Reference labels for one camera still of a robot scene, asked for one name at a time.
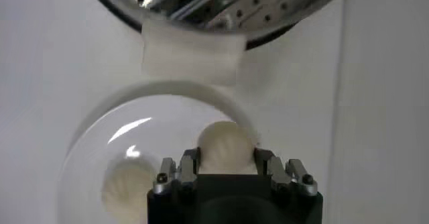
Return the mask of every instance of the white ball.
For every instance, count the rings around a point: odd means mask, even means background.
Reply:
[[[200,135],[201,174],[255,174],[253,145],[246,131],[236,123],[221,121],[209,125]]]
[[[107,177],[102,200],[118,223],[147,223],[146,194],[152,188],[153,178],[153,172],[137,162],[120,164]]]

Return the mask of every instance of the white wall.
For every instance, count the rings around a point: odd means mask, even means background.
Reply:
[[[429,0],[345,0],[328,223],[427,223]]]

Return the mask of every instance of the metal bracket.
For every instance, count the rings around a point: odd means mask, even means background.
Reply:
[[[170,192],[174,173],[176,172],[176,163],[171,158],[162,160],[161,169],[154,181],[154,193],[166,194]]]
[[[180,174],[178,180],[182,184],[193,184],[196,180],[194,174],[194,161],[190,156],[183,156],[180,161]]]
[[[268,161],[267,173],[271,174],[271,187],[274,190],[287,188],[292,178],[284,171],[282,160],[279,157],[271,157]]]
[[[317,181],[313,179],[302,162],[298,159],[291,159],[286,164],[286,172],[296,181],[300,192],[307,196],[317,195]]]

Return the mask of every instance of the screw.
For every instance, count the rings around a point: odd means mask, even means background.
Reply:
[[[302,182],[303,182],[304,184],[313,184],[313,182],[314,182],[313,176],[311,176],[311,175],[309,175],[309,174],[305,174],[305,175],[302,177]]]
[[[156,176],[156,181],[158,182],[158,183],[165,183],[165,182],[167,182],[167,180],[168,180],[168,176],[167,176],[167,174],[165,173],[165,172],[162,172],[162,173],[160,173],[160,174],[158,174],[157,176]]]

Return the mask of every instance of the metal bowl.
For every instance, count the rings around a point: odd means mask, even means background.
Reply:
[[[248,48],[288,31],[331,0],[100,0],[140,31],[144,19],[208,33],[245,34]]]

